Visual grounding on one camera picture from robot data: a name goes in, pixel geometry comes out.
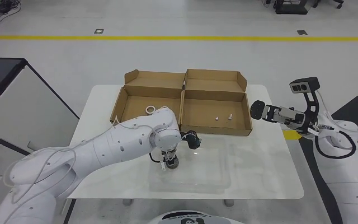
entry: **table leg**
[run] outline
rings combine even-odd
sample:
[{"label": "table leg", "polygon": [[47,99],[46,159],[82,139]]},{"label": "table leg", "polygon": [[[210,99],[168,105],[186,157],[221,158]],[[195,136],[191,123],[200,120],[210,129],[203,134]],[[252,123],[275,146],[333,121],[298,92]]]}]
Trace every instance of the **table leg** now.
[{"label": "table leg", "polygon": [[224,199],[224,204],[226,207],[232,207],[234,206],[234,200],[233,199]]},{"label": "table leg", "polygon": [[133,203],[133,199],[123,199],[122,204],[124,206],[130,206]]}]

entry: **black cable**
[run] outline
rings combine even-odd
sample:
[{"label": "black cable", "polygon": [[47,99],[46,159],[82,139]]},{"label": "black cable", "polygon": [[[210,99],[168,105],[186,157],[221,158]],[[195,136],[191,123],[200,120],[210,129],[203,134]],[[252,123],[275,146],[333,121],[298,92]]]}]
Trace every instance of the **black cable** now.
[{"label": "black cable", "polygon": [[158,163],[158,164],[160,163],[160,161],[157,161],[157,160],[153,159],[151,152],[149,153],[149,157],[150,157],[150,159],[151,159],[153,162],[156,162],[156,163]]},{"label": "black cable", "polygon": [[17,9],[18,5],[20,5],[20,7],[19,7],[19,9],[18,9],[16,12],[5,16],[4,18],[2,18],[2,19],[0,20],[0,22],[2,22],[4,19],[8,18],[9,16],[15,15],[16,13],[20,12],[20,10],[21,10],[21,8],[22,8],[20,0],[15,0],[15,1],[13,1],[13,0],[11,0],[11,1],[9,1],[9,0],[3,0],[3,1],[0,3],[0,14],[2,14],[2,15],[8,14],[8,12],[9,12],[10,10]]},{"label": "black cable", "polygon": [[319,152],[319,154],[321,154],[322,156],[324,156],[326,158],[333,158],[333,159],[336,159],[336,160],[340,160],[342,158],[348,158],[348,157],[352,156],[356,152],[356,149],[357,149],[356,144],[354,143],[353,139],[348,134],[346,134],[345,132],[343,132],[341,130],[340,130],[340,133],[343,134],[348,139],[348,141],[352,144],[352,150],[350,151],[350,153],[348,153],[346,155],[343,155],[343,156],[330,156],[330,155],[327,155],[324,152],[322,152],[321,148],[319,148],[318,136],[315,136],[314,137],[314,143],[315,143],[315,147],[317,148],[317,151]]},{"label": "black cable", "polygon": [[266,0],[262,0],[261,2],[262,2],[262,5],[263,5],[265,8],[269,8],[269,6],[271,5],[271,3],[270,3],[270,4],[266,4]]}]

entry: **clear plastic tray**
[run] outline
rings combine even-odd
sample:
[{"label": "clear plastic tray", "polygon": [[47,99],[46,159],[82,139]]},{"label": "clear plastic tray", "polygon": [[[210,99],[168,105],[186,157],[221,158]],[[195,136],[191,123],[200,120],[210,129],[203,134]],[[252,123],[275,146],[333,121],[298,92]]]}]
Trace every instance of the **clear plastic tray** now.
[{"label": "clear plastic tray", "polygon": [[[157,160],[161,158],[159,149],[155,149],[152,155]],[[150,190],[213,193],[230,186],[228,149],[223,138],[206,134],[196,150],[189,149],[187,143],[182,141],[177,149],[177,157],[179,166],[174,170],[167,168],[163,171],[160,164],[150,164]]]}]

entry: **camera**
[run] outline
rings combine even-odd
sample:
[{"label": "camera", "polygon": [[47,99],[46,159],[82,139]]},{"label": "camera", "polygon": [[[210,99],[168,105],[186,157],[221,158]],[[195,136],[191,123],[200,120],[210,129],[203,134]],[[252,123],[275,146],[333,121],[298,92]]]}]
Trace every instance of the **camera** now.
[{"label": "camera", "polygon": [[317,77],[300,78],[290,82],[291,90],[294,94],[301,94],[305,92],[314,92],[320,88]]}]

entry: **white floor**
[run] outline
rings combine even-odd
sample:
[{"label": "white floor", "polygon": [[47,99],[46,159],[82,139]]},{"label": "white floor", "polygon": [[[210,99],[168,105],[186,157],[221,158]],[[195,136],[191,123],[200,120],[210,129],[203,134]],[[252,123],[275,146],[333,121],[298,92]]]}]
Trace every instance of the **white floor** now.
[{"label": "white floor", "polygon": [[[0,23],[0,35],[220,35],[358,36],[358,2],[342,9],[322,0],[305,16],[276,15],[260,0],[22,0],[22,10]],[[0,57],[26,58],[80,115],[94,85],[124,83],[134,69],[241,71],[263,84],[272,102],[305,110],[288,83],[317,76],[331,112],[358,95],[358,43],[219,41],[0,40]],[[200,209],[245,223],[329,223],[298,142],[289,142],[305,196],[300,200],[221,201],[79,200],[70,223],[146,223],[173,209]]]}]

